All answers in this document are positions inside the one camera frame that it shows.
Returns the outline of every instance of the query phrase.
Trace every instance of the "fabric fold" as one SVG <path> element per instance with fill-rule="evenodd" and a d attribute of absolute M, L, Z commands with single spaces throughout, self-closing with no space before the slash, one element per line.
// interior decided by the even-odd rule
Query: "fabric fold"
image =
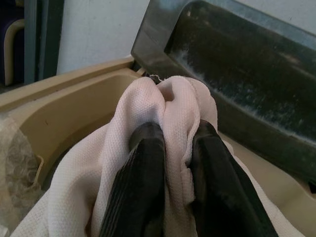
<path fill-rule="evenodd" d="M 97 237 L 115 175 L 128 157 L 129 138 L 138 126 L 154 122 L 163 131 L 166 147 L 165 236 L 196 237 L 189 208 L 194 190 L 188 165 L 200 119 L 217 130 L 215 101 L 200 81 L 174 76 L 155 85 L 150 78 L 137 79 L 122 95 L 110 123 L 64 156 L 49 191 L 12 236 Z M 265 202 L 270 212 L 279 213 L 268 199 Z M 273 221 L 283 225 L 287 220 L 280 214 Z"/>

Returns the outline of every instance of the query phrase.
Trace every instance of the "white wall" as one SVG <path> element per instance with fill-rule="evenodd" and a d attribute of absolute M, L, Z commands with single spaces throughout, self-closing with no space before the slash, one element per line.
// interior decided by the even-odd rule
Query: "white wall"
<path fill-rule="evenodd" d="M 316 34 L 316 0 L 238 0 Z M 65 0 L 57 73 L 130 54 L 149 0 Z"/>

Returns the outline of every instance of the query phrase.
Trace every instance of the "black plastic lid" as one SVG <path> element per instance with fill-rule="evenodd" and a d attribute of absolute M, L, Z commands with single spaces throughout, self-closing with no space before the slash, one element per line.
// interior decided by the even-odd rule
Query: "black plastic lid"
<path fill-rule="evenodd" d="M 316 184 L 315 35 L 232 0 L 151 0 L 132 55 L 203 81 L 222 132 Z"/>

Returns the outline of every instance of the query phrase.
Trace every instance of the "bubble wrap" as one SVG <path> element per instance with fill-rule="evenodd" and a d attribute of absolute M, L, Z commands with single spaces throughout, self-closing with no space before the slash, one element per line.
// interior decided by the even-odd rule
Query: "bubble wrap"
<path fill-rule="evenodd" d="M 37 160 L 26 136 L 0 115 L 0 225 L 12 232 L 40 198 Z"/>

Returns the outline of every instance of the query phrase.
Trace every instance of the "beige plastic tray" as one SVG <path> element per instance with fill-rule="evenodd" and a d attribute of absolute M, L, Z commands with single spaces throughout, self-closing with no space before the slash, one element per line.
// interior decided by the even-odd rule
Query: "beige plastic tray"
<path fill-rule="evenodd" d="M 316 194 L 307 184 L 251 152 L 239 143 L 220 134 L 229 142 L 235 155 L 248 167 L 268 198 L 302 234 L 316 236 Z"/>
<path fill-rule="evenodd" d="M 124 90 L 140 77 L 129 69 L 131 63 L 129 58 L 101 64 L 0 95 L 0 112 L 7 111 L 41 157 L 40 183 L 65 150 L 110 121 Z M 285 217 L 305 236 L 315 237 L 316 197 L 306 184 L 227 136 L 221 137 L 231 143 Z"/>

